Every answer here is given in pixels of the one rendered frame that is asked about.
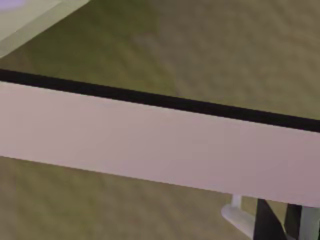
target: blurry background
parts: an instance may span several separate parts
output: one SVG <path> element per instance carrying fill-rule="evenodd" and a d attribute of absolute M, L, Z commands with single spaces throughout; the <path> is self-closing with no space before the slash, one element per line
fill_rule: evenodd
<path fill-rule="evenodd" d="M 0 68 L 319 119 L 319 20 L 317 0 L 92 0 Z M 3 239 L 245 239 L 220 216 L 227 194 L 7 158 L 0 171 Z"/>

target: pink plank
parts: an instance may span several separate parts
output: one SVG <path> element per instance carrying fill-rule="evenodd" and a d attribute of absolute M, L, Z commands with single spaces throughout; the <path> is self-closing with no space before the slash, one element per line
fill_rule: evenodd
<path fill-rule="evenodd" d="M 0 83 L 0 155 L 320 207 L 320 134 Z"/>

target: black edge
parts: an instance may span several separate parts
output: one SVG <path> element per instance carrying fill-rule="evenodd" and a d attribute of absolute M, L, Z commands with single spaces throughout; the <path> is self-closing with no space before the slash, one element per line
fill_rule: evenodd
<path fill-rule="evenodd" d="M 0 69 L 0 81 L 320 133 L 320 120 Z"/>

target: black stripe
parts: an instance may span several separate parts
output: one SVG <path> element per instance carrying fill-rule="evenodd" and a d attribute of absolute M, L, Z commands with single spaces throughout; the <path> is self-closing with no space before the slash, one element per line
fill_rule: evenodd
<path fill-rule="evenodd" d="M 320 133 L 320 120 L 0 69 L 0 81 Z"/>

